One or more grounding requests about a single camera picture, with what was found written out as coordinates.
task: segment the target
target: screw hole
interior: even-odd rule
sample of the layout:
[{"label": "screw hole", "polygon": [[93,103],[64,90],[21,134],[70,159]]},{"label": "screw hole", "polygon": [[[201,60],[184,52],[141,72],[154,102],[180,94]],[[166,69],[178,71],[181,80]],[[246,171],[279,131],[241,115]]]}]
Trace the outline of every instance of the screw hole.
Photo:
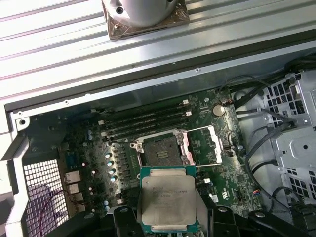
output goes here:
[{"label": "screw hole", "polygon": [[123,12],[124,12],[124,9],[121,6],[119,6],[117,8],[117,14],[122,14]]}]

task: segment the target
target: metal grille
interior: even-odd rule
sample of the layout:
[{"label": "metal grille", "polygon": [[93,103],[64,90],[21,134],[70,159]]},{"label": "metal grille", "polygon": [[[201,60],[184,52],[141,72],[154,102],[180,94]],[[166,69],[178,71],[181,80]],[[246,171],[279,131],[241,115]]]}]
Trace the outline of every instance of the metal grille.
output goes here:
[{"label": "metal grille", "polygon": [[301,197],[306,197],[310,198],[308,191],[307,191],[307,186],[306,183],[302,180],[298,180],[293,177],[289,177],[292,189],[296,191]]},{"label": "metal grille", "polygon": [[[296,81],[300,79],[300,76],[300,74],[297,74],[296,78],[285,79],[265,90],[264,100],[272,112],[286,117],[305,114],[301,92]],[[282,124],[282,121],[275,117],[273,117],[273,122],[275,127]]]},{"label": "metal grille", "polygon": [[316,200],[316,175],[315,175],[315,172],[311,170],[309,170],[309,175],[311,178],[310,189],[311,189],[312,197],[314,200]]},{"label": "metal grille", "polygon": [[[57,160],[25,165],[24,174],[30,198],[26,209],[29,237],[40,236],[40,215],[44,236],[69,218],[64,192],[56,194],[63,189]],[[54,197],[43,210],[52,196]]]}]

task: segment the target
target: perforated metal panel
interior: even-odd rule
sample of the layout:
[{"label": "perforated metal panel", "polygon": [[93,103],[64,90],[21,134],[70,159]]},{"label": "perforated metal panel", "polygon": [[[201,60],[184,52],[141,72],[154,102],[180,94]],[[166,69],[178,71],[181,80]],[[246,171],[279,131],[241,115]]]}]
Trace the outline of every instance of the perforated metal panel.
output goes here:
[{"label": "perforated metal panel", "polygon": [[310,190],[311,190],[313,199],[316,200],[316,173],[309,170],[309,175],[311,179]]},{"label": "perforated metal panel", "polygon": [[305,168],[286,169],[284,185],[296,191],[305,203],[316,203],[316,172]]},{"label": "perforated metal panel", "polygon": [[25,165],[24,174],[30,198],[26,209],[29,237],[40,237],[41,215],[42,236],[45,236],[69,218],[65,194],[59,192],[63,187],[57,160]]},{"label": "perforated metal panel", "polygon": [[[305,114],[306,109],[297,84],[300,78],[301,75],[297,74],[265,89],[264,100],[272,112],[287,117]],[[277,118],[273,118],[273,121],[275,127],[282,123]]]}]

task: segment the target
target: black cable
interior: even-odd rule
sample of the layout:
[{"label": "black cable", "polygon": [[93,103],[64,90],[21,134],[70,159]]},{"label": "black cable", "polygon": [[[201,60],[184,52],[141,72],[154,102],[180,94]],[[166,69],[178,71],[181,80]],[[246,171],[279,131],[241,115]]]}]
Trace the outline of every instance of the black cable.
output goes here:
[{"label": "black cable", "polygon": [[284,208],[287,208],[283,203],[281,203],[280,201],[278,201],[275,197],[271,196],[262,186],[261,184],[255,179],[255,177],[253,176],[251,167],[250,167],[250,158],[253,156],[253,154],[262,146],[262,144],[264,144],[267,140],[269,140],[270,138],[276,136],[277,134],[281,133],[283,130],[287,129],[290,126],[289,123],[284,123],[282,124],[280,127],[274,129],[273,131],[269,132],[267,135],[265,135],[263,138],[261,138],[254,146],[253,148],[250,150],[250,152],[246,155],[245,157],[245,171],[248,174],[248,176],[253,180],[253,182],[255,183],[255,185],[258,187],[258,189],[261,190],[262,193],[264,193],[269,199],[276,201],[277,203],[279,203],[281,206],[283,206]]},{"label": "black cable", "polygon": [[258,112],[257,109],[253,109],[253,110],[245,110],[245,111],[236,111],[237,115],[247,115],[247,114],[252,114],[252,113],[256,113]]},{"label": "black cable", "polygon": [[[270,76],[267,80],[270,84],[274,84],[282,79],[284,79],[285,74],[284,72],[278,72],[272,76]],[[266,88],[266,85],[259,85],[255,88],[253,88],[249,93],[247,93],[246,95],[242,96],[239,100],[235,101],[234,106],[235,109],[238,109],[240,106],[243,106],[244,104],[246,104],[248,101],[250,101],[253,97],[255,97],[255,95],[257,95],[260,91],[262,91],[264,88]]]},{"label": "black cable", "polygon": [[228,79],[228,80],[226,81],[226,83],[225,83],[224,85],[222,85],[222,86],[218,89],[218,91],[219,91],[219,92],[222,91],[222,89],[223,89],[225,86],[227,86],[229,83],[233,82],[234,80],[241,79],[241,78],[251,78],[251,79],[253,79],[253,80],[259,82],[260,84],[263,84],[263,85],[265,85],[265,86],[270,86],[270,84],[268,84],[267,82],[265,82],[265,81],[263,81],[263,80],[260,80],[260,79],[258,79],[258,78],[256,78],[256,77],[252,76],[252,75],[246,74],[246,75],[241,75],[241,76],[238,76],[238,77],[234,77],[234,78]]},{"label": "black cable", "polygon": [[269,161],[262,162],[262,163],[258,164],[256,167],[254,167],[254,169],[252,170],[252,173],[254,174],[258,169],[260,169],[262,166],[265,166],[267,164],[273,164],[274,166],[276,166],[277,161],[275,159],[272,159]]},{"label": "black cable", "polygon": [[[262,79],[265,83],[274,84],[282,79],[284,79],[285,75],[288,73],[297,73],[302,69],[314,69],[316,68],[316,53],[294,59],[284,65],[284,70],[277,72],[266,79]],[[245,84],[241,84],[243,87],[240,88],[240,85],[237,85],[240,89],[245,89]],[[252,84],[255,88],[253,88],[248,94],[241,97],[239,100],[235,101],[235,108],[239,108],[243,106],[248,101],[250,101],[255,95],[257,95],[260,91],[266,88],[266,85],[262,85],[257,83]],[[238,91],[236,88],[230,87],[231,92]]]},{"label": "black cable", "polygon": [[247,151],[250,149],[250,144],[251,144],[251,141],[252,141],[253,136],[254,136],[258,131],[261,131],[261,130],[263,130],[263,129],[268,129],[268,126],[259,127],[259,128],[257,128],[256,130],[254,130],[254,131],[250,134],[249,139],[248,139],[249,142],[248,142],[247,147],[246,147]]},{"label": "black cable", "polygon": [[[285,117],[285,116],[282,116],[280,114],[277,114],[275,112],[272,112],[270,110],[266,110],[266,109],[262,109],[262,108],[259,108],[259,110],[261,110],[262,112],[265,112],[265,113],[268,113],[270,114],[271,116],[279,119],[279,120],[282,120],[282,121],[295,121],[294,119],[292,118],[289,118],[289,117]],[[236,111],[236,114],[237,115],[247,115],[247,114],[252,114],[252,113],[260,113],[260,111],[258,111],[258,109],[252,109],[252,110],[244,110],[244,111]]]},{"label": "black cable", "polygon": [[[298,201],[299,201],[301,204],[304,204],[304,201],[303,201],[302,197],[301,197],[297,192],[295,192],[293,189],[290,189],[290,188],[285,187],[285,186],[281,186],[281,187],[276,188],[276,189],[273,191],[272,196],[273,196],[274,198],[276,198],[276,197],[277,197],[277,194],[278,194],[281,190],[288,190],[288,191],[290,191],[291,193],[293,193],[293,194],[296,196],[296,198],[298,199]],[[272,212],[272,211],[273,211],[273,208],[274,208],[274,200],[271,200],[271,207],[270,207],[269,212]]]}]

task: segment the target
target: cable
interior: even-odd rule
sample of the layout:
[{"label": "cable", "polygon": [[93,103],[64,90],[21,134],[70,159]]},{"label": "cable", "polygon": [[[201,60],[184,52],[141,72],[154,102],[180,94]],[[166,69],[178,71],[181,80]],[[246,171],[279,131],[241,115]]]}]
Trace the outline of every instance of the cable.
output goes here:
[{"label": "cable", "polygon": [[265,162],[262,162],[260,164],[258,164],[253,170],[252,170],[252,173],[254,174],[258,169],[260,169],[262,166],[265,166],[267,164],[273,164],[274,166],[277,165],[277,161],[275,159],[272,159],[272,160],[269,160],[269,161],[265,161]]},{"label": "cable", "polygon": [[256,109],[244,110],[244,111],[236,111],[236,114],[237,115],[247,115],[247,114],[252,114],[252,113],[260,113],[260,112],[268,113],[271,116],[273,116],[273,117],[275,117],[275,118],[277,118],[279,120],[282,120],[282,121],[295,121],[292,118],[285,117],[283,115],[277,114],[275,112],[272,112],[270,110],[266,110],[266,109],[263,109],[263,108],[256,108]]},{"label": "cable", "polygon": [[[298,199],[298,201],[299,201],[301,204],[304,204],[303,199],[301,198],[301,196],[300,196],[297,192],[295,192],[293,189],[290,189],[290,188],[285,187],[285,186],[281,186],[281,187],[276,188],[276,189],[273,191],[272,196],[273,196],[274,198],[276,198],[276,197],[277,197],[277,194],[278,194],[281,190],[288,190],[288,191],[292,192],[292,193],[296,196],[296,198]],[[274,200],[271,200],[271,207],[270,207],[269,212],[272,212],[272,211],[273,211],[273,208],[274,208]]]},{"label": "cable", "polygon": [[269,132],[268,134],[266,134],[263,138],[261,138],[254,146],[253,148],[250,150],[250,152],[246,155],[245,157],[245,171],[248,174],[248,176],[253,180],[253,182],[255,183],[255,185],[261,190],[261,192],[263,194],[265,194],[269,199],[276,201],[277,203],[279,203],[281,206],[283,206],[284,208],[287,208],[283,203],[281,203],[280,201],[278,201],[275,197],[271,196],[261,185],[260,183],[255,179],[255,177],[253,176],[252,170],[250,168],[250,158],[253,156],[253,154],[262,146],[262,144],[264,144],[267,140],[269,140],[270,138],[276,136],[277,134],[281,133],[283,130],[287,129],[290,126],[290,124],[288,123],[284,123],[282,124],[280,127],[274,129],[273,131]]},{"label": "cable", "polygon": [[[314,69],[316,68],[316,53],[312,53],[310,55],[294,59],[284,65],[284,69],[268,76],[266,79],[262,79],[267,84],[274,84],[278,81],[284,79],[285,75],[288,73],[298,73],[303,69]],[[248,83],[247,85],[240,84],[235,87],[230,87],[231,92],[238,91],[240,89],[254,87],[248,94],[241,97],[239,100],[235,101],[235,108],[239,108],[240,106],[246,104],[250,101],[259,91],[262,91],[266,88],[266,85],[262,85],[258,82]]]},{"label": "cable", "polygon": [[251,141],[252,141],[252,138],[253,138],[253,136],[257,133],[257,132],[259,132],[259,131],[261,131],[261,130],[263,130],[263,129],[268,129],[268,126],[263,126],[263,127],[259,127],[259,128],[257,128],[256,130],[254,130],[251,134],[250,134],[250,136],[249,136],[249,142],[248,142],[248,144],[247,144],[247,150],[250,148],[250,144],[251,144]]},{"label": "cable", "polygon": [[219,89],[218,89],[218,92],[222,91],[222,89],[227,86],[228,84],[230,84],[231,82],[233,82],[234,80],[237,80],[237,79],[241,79],[241,78],[251,78],[253,80],[256,80],[257,82],[265,85],[265,86],[271,86],[270,84],[258,79],[258,78],[255,78],[254,76],[252,75],[249,75],[249,74],[246,74],[246,75],[241,75],[241,76],[238,76],[238,77],[234,77],[234,78],[231,78],[229,80],[226,81],[226,83],[224,85],[222,85]]},{"label": "cable", "polygon": [[[285,73],[276,73],[270,76],[267,80],[269,81],[270,84],[274,84],[282,79],[284,79]],[[253,88],[249,93],[246,95],[242,96],[239,100],[235,101],[235,109],[238,109],[240,106],[243,106],[246,104],[248,101],[250,101],[255,95],[257,95],[260,91],[262,91],[264,88],[266,88],[266,85],[259,85],[255,88]]]},{"label": "cable", "polygon": [[44,211],[45,211],[45,209],[47,208],[47,205],[52,201],[52,199],[53,199],[57,194],[59,194],[59,193],[61,193],[61,192],[65,192],[65,193],[67,193],[67,194],[69,195],[69,192],[66,191],[66,190],[63,190],[63,189],[62,189],[62,190],[59,190],[59,191],[56,192],[56,193],[54,193],[54,194],[48,199],[48,201],[45,203],[45,205],[43,206],[43,208],[42,208],[42,210],[41,210],[41,212],[40,212],[40,214],[39,214],[39,237],[42,237],[42,236],[43,236],[41,221],[42,221],[42,218],[43,218]]},{"label": "cable", "polygon": [[255,197],[256,195],[260,195],[260,193],[254,192],[254,193],[252,193],[252,195],[251,195],[251,207],[252,207],[252,210],[253,210],[253,211],[255,210],[254,203],[253,203],[253,199],[254,199],[254,197]]},{"label": "cable", "polygon": [[247,114],[252,114],[252,113],[256,113],[258,112],[257,109],[253,109],[253,110],[245,110],[245,111],[236,111],[237,115],[247,115]]}]

